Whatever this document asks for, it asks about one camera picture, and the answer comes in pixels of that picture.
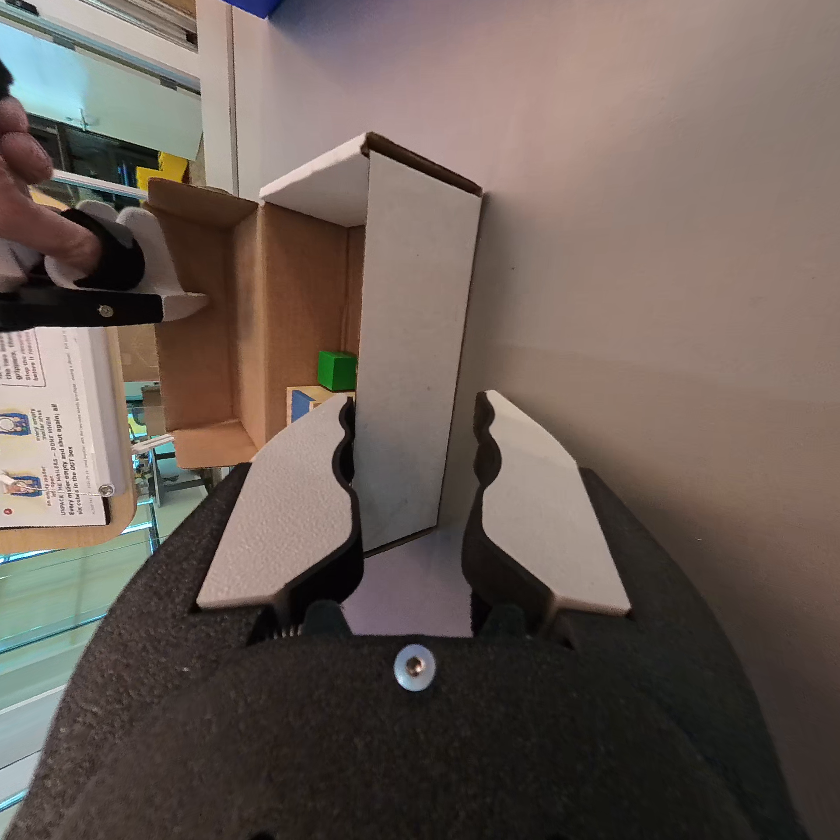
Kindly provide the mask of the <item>wooden cube with blue print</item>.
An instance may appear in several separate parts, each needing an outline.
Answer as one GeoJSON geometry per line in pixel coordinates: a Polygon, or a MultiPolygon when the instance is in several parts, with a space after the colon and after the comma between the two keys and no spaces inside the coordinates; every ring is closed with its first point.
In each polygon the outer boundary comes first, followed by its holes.
{"type": "Polygon", "coordinates": [[[287,388],[287,425],[306,416],[333,396],[355,398],[355,392],[331,392],[322,385],[289,386],[287,388]]]}

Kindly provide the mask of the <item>yellow plastic bin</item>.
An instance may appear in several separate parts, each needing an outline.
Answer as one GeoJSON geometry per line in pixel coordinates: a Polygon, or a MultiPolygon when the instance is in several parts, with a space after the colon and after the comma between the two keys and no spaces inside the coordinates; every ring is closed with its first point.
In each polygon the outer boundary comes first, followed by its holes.
{"type": "Polygon", "coordinates": [[[158,153],[156,168],[136,166],[136,187],[141,191],[148,192],[150,181],[156,178],[168,182],[188,184],[190,182],[190,163],[186,158],[161,151],[158,153]]]}

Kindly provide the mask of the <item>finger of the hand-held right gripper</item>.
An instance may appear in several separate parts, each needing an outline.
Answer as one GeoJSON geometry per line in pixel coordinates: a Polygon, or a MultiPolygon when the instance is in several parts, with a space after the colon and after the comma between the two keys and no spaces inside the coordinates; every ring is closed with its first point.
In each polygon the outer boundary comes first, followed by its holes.
{"type": "Polygon", "coordinates": [[[121,211],[121,225],[129,230],[143,256],[143,276],[129,295],[160,304],[161,316],[157,322],[184,320],[207,306],[207,295],[183,289],[155,215],[141,207],[127,207],[121,211]]]}

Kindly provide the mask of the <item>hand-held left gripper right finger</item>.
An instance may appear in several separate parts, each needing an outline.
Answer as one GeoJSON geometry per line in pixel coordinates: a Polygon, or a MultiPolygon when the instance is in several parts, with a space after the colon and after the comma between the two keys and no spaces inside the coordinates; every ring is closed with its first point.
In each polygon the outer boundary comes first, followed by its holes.
{"type": "Polygon", "coordinates": [[[461,550],[477,616],[515,606],[529,631],[561,612],[625,618],[632,605],[570,453],[497,391],[476,395],[478,481],[461,550]]]}

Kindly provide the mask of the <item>printed instruction sheet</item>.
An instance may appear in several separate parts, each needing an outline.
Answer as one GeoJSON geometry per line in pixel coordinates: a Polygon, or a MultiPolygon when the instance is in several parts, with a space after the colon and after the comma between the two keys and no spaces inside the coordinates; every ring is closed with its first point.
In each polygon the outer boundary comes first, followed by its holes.
{"type": "Polygon", "coordinates": [[[99,413],[110,390],[102,329],[1,337],[3,529],[103,527],[113,487],[99,413]]]}

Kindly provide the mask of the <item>white cardboard mailer box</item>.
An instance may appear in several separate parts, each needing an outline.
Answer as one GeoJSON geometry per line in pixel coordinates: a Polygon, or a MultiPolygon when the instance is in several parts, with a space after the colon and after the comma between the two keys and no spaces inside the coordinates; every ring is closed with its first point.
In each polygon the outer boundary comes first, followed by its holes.
{"type": "Polygon", "coordinates": [[[184,469],[251,459],[287,425],[319,353],[358,362],[355,474],[366,552],[436,527],[481,188],[364,133],[259,201],[154,178],[145,207],[199,311],[155,326],[184,469]]]}

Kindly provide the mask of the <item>green wooden cube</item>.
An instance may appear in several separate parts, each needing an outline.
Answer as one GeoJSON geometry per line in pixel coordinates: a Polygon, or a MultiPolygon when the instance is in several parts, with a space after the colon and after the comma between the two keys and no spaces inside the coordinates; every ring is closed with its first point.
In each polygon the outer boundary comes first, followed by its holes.
{"type": "Polygon", "coordinates": [[[344,351],[321,350],[318,353],[318,384],[330,392],[354,392],[358,359],[344,351]]]}

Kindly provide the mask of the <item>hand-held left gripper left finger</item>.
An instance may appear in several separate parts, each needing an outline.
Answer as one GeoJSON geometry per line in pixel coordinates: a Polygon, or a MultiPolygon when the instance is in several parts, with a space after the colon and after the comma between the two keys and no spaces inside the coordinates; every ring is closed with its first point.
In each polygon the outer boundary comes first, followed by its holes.
{"type": "Polygon", "coordinates": [[[364,574],[353,477],[354,399],[334,395],[252,458],[196,606],[301,621],[315,602],[343,604],[364,574]]]}

